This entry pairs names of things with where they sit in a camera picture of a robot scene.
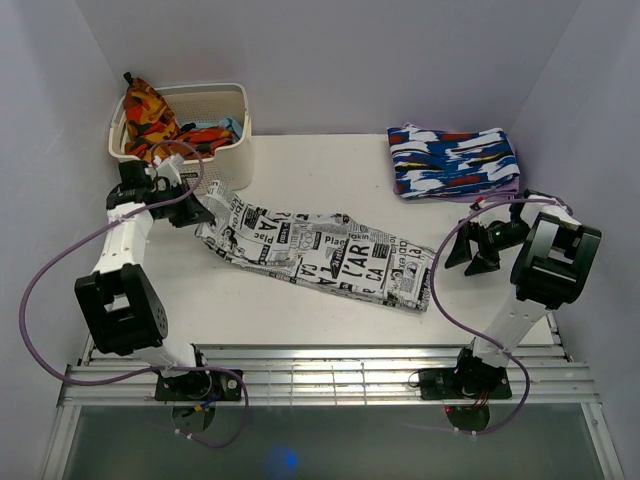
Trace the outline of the newspaper print trousers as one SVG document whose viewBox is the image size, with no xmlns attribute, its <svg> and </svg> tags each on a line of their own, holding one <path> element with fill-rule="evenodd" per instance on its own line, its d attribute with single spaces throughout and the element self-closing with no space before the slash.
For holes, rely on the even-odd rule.
<svg viewBox="0 0 640 480">
<path fill-rule="evenodd" d="M 226 262 L 260 275 L 408 311 L 430 300 L 434 252 L 343 213 L 268 210 L 212 182 L 202 199 L 212 219 L 195 232 Z"/>
</svg>

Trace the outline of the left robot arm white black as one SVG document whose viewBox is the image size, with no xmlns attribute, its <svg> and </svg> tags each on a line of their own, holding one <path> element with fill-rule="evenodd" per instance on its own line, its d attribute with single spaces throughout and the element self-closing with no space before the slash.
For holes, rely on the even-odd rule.
<svg viewBox="0 0 640 480">
<path fill-rule="evenodd" d="M 204 356 L 194 345 L 170 338 L 166 311 L 143 269 L 155 221 L 183 228 L 213 218 L 181 179 L 183 161 L 174 154 L 120 164 L 121 181 L 106 199 L 113 227 L 92 273 L 77 279 L 74 291 L 100 352 L 138 354 L 157 368 L 162 386 L 197 400 L 213 388 Z"/>
</svg>

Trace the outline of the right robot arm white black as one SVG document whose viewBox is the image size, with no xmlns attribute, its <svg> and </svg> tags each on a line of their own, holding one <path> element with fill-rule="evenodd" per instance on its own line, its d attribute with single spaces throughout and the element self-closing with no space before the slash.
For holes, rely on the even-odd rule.
<svg viewBox="0 0 640 480">
<path fill-rule="evenodd" d="M 508 357 L 548 313 L 581 295 L 602 233 L 573 216 L 559 198 L 526 190 L 509 206 L 507 221 L 468 221 L 456 233 L 446 268 L 465 276 L 493 273 L 500 253 L 520 249 L 510 273 L 511 292 L 489 327 L 462 348 L 454 368 L 436 378 L 437 388 L 464 398 L 487 398 L 507 387 Z"/>
</svg>

